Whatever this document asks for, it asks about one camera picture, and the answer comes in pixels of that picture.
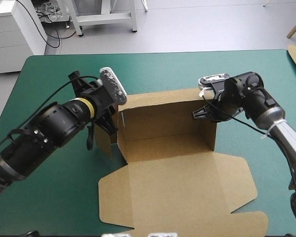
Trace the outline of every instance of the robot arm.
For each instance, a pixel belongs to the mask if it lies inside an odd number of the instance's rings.
[[[291,207],[296,217],[296,132],[285,120],[285,111],[264,89],[261,77],[252,72],[230,78],[228,74],[219,74],[198,80],[204,97],[205,90],[214,91],[213,101],[193,112],[195,119],[210,119],[215,122],[227,121],[245,111],[246,117],[255,125],[267,130],[288,160],[292,181],[290,190]]]
[[[108,134],[116,132],[111,116],[114,105],[127,95],[111,68],[100,69],[101,78],[87,82],[76,71],[69,75],[76,98],[54,102],[39,111],[24,128],[10,131],[11,143],[0,152],[0,194],[15,181],[26,179],[58,147],[64,146],[88,123],[87,148],[92,149],[94,124]]]

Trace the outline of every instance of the black cable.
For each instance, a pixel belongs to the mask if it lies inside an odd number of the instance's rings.
[[[65,84],[63,84],[61,87],[59,87],[57,90],[55,90],[26,120],[24,120],[19,126],[17,126],[17,129],[22,127],[27,121],[29,121],[55,94],[57,94],[61,89],[63,89],[66,85],[74,82],[75,80],[82,79],[82,78],[94,78],[99,79],[95,76],[81,76],[78,78],[75,78]]]
[[[52,37],[52,38],[64,40],[64,39],[69,39],[69,38],[71,38],[72,36],[75,35],[75,33],[76,33],[76,32],[73,32],[72,35],[70,35],[70,36],[67,36],[67,37],[60,37],[60,38],[58,38],[58,37],[54,37],[54,36],[52,36],[52,35],[50,35],[50,34],[48,34],[48,33],[46,33],[46,34],[47,34],[48,36]]]
[[[37,26],[35,20],[33,19],[32,15],[31,15],[30,12],[28,11],[28,9],[27,9],[27,8],[23,5],[23,3],[21,3],[19,0],[16,0],[16,1],[17,1],[18,3],[20,3],[20,4],[23,6],[23,8],[27,11],[27,13],[29,14],[30,18],[31,18],[32,21],[34,22],[34,25],[36,26],[36,29],[37,29],[38,33],[40,34],[41,38],[45,41],[45,43],[46,43],[48,46],[52,47],[52,48],[58,48],[58,47],[60,46],[60,39],[58,39],[58,45],[57,45],[57,46],[52,46],[51,44],[49,44],[49,43],[47,42],[47,40],[44,39],[43,35],[41,34],[41,32],[40,32],[40,30],[39,30],[39,28],[38,28],[38,26]]]
[[[223,111],[223,110],[217,108],[215,105],[213,105],[211,102],[209,102],[209,101],[205,98],[205,96],[203,96],[203,99],[206,101],[207,104],[209,104],[209,105],[212,106],[214,109],[216,109],[216,110],[218,110],[219,112],[221,112],[222,114],[228,116],[229,118],[231,118],[231,119],[233,119],[233,120],[236,120],[236,121],[239,122],[239,123],[242,123],[243,125],[248,126],[249,128],[253,129],[254,131],[257,131],[258,133],[261,133],[261,134],[265,135],[265,132],[263,132],[263,131],[261,131],[261,130],[259,130],[259,129],[253,127],[253,126],[251,126],[250,124],[248,124],[248,123],[246,123],[246,122],[243,122],[242,120],[237,119],[237,118],[235,118],[234,116],[229,115],[229,114],[226,113],[225,111]]]
[[[19,129],[20,127],[22,127],[27,121],[29,121],[54,95],[56,95],[60,90],[62,90],[64,87],[66,87],[68,84],[78,80],[78,79],[82,79],[82,78],[94,78],[96,80],[98,80],[99,78],[96,76],[80,76],[77,78],[74,78],[73,80],[70,80],[69,82],[63,84],[61,87],[59,87],[57,90],[55,90],[27,119],[25,119],[18,127],[17,129]],[[0,146],[8,139],[8,137],[4,138],[1,142],[0,142]]]

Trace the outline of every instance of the green tabletop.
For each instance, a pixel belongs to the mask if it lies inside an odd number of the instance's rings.
[[[0,140],[67,82],[71,72],[98,76],[99,69],[106,66],[114,69],[128,94],[196,87],[199,77],[217,73],[257,72],[296,129],[296,67],[285,50],[53,55],[26,61],[0,118]],[[69,85],[52,101],[64,103],[73,97]],[[98,180],[124,166],[125,161],[116,145],[112,159],[97,148],[88,151],[86,137],[86,130],[80,132],[28,179],[14,183],[1,195],[0,235],[35,229],[42,235],[126,230],[102,223],[98,214]],[[238,212],[266,212],[269,235],[296,234],[286,160],[273,141],[260,137],[233,120],[218,125],[216,151],[244,157],[258,189],[259,197]]]

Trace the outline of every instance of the grey floor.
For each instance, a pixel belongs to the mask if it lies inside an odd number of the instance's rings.
[[[84,37],[62,40],[58,49],[46,54],[146,53],[250,49],[286,49],[296,45],[286,35],[296,23],[296,0],[147,0],[145,12],[136,1],[138,32],[131,24],[85,27]],[[76,0],[81,15],[98,13],[100,1]],[[119,0],[116,12],[129,8]],[[57,25],[63,37],[73,32]],[[49,33],[52,28],[46,26]],[[0,115],[18,73],[0,74]]]

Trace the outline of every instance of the yellow ring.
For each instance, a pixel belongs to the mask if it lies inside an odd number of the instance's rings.
[[[90,118],[93,118],[94,117],[94,108],[92,106],[92,104],[90,103],[90,101],[84,99],[84,98],[74,98],[73,100],[78,100],[78,101],[81,101],[83,102],[88,108],[89,108],[89,111],[90,111]]]

